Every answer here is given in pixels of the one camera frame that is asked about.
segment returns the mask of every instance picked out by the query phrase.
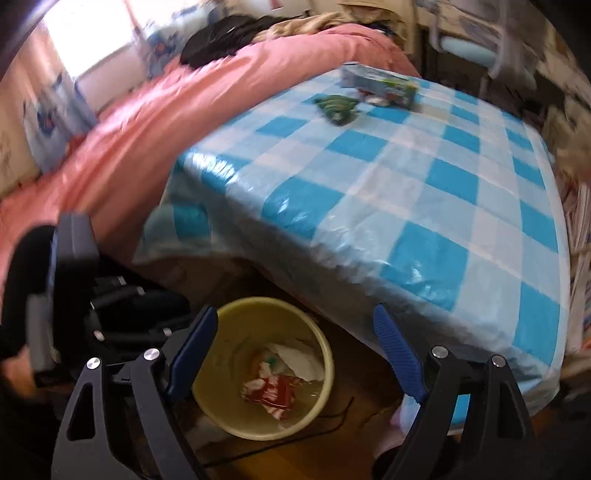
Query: yellow trash bin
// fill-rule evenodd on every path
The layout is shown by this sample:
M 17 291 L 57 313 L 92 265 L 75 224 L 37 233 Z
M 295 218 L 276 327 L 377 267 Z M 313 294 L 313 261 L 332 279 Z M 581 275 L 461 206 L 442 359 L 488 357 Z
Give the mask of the yellow trash bin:
M 266 297 L 233 301 L 217 316 L 217 336 L 193 383 L 203 412 L 228 433 L 249 440 L 278 440 L 309 425 L 324 408 L 335 378 L 330 346 L 313 320 L 289 303 Z M 324 382 L 319 393 L 296 391 L 294 408 L 278 421 L 240 393 L 242 384 L 252 380 L 256 352 L 268 343 L 290 340 L 301 340 L 322 355 Z

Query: window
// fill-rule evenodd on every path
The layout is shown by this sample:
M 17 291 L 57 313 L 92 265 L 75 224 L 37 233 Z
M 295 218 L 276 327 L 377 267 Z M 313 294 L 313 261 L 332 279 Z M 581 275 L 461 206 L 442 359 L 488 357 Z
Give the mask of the window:
M 123 0 L 60 0 L 43 21 L 72 77 L 80 76 L 132 39 Z

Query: person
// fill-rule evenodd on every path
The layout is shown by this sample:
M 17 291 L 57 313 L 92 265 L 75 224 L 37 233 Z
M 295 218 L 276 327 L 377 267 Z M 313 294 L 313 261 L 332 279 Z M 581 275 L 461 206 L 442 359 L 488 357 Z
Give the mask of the person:
M 0 318 L 0 471 L 2 479 L 51 478 L 59 421 L 49 393 L 39 389 L 26 345 L 25 311 L 30 294 L 47 284 L 54 227 L 32 229 L 19 242 L 8 271 Z

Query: blue rubber grip pad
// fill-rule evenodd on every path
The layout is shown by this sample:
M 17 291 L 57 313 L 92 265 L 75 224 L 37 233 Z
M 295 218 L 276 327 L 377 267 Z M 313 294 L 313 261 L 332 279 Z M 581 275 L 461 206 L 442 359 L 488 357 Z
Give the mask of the blue rubber grip pad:
M 182 400 L 191 386 L 217 334 L 217 310 L 209 308 L 189 335 L 170 366 L 166 396 L 172 403 Z
M 374 309 L 374 332 L 402 390 L 421 403 L 428 394 L 424 381 L 423 363 L 383 305 L 378 305 Z

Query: black cable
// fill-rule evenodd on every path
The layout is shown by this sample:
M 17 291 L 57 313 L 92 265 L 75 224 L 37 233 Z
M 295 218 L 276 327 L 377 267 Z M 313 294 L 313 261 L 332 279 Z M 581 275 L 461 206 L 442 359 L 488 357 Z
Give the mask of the black cable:
M 287 440 L 285 442 L 281 442 L 281 443 L 274 443 L 273 445 L 268 445 L 266 447 L 263 448 L 259 448 L 257 450 L 252 450 L 251 452 L 246 452 L 246 453 L 241 453 L 240 455 L 236 455 L 233 457 L 227 457 L 227 458 L 221 458 L 219 460 L 214 460 L 213 462 L 209 462 L 209 463 L 205 463 L 203 465 L 204 468 L 212 468 L 215 466 L 220 466 L 220 465 L 225 465 L 227 463 L 232 463 L 235 462 L 236 460 L 241 460 L 243 458 L 247 458 L 250 457 L 252 455 L 257 455 L 259 453 L 263 453 L 263 452 L 267 452 L 269 450 L 273 450 L 275 448 L 279 448 L 279 447 L 283 447 L 285 445 L 290 445 L 292 443 L 297 443 L 297 442 L 302 442 L 303 440 L 309 440 L 311 438 L 314 437 L 319 437 L 321 435 L 328 435 L 329 433 L 334 433 L 337 430 L 339 430 L 344 424 L 345 421 L 347 420 L 347 414 L 349 412 L 349 409 L 351 407 L 351 405 L 353 404 L 353 401 L 355 400 L 355 397 L 351 397 L 351 400 L 349 400 L 349 403 L 347 403 L 347 406 L 345 407 L 345 409 L 338 414 L 335 415 L 327 415 L 324 417 L 317 417 L 317 418 L 324 418 L 324 419 L 331 419 L 331 418 L 336 418 L 336 417 L 342 417 L 341 421 L 339 422 L 339 424 L 330 429 L 330 430 L 325 430 L 324 432 L 317 432 L 317 433 L 310 433 L 308 435 L 304 435 L 303 437 L 299 437 L 296 439 L 292 439 L 292 440 Z

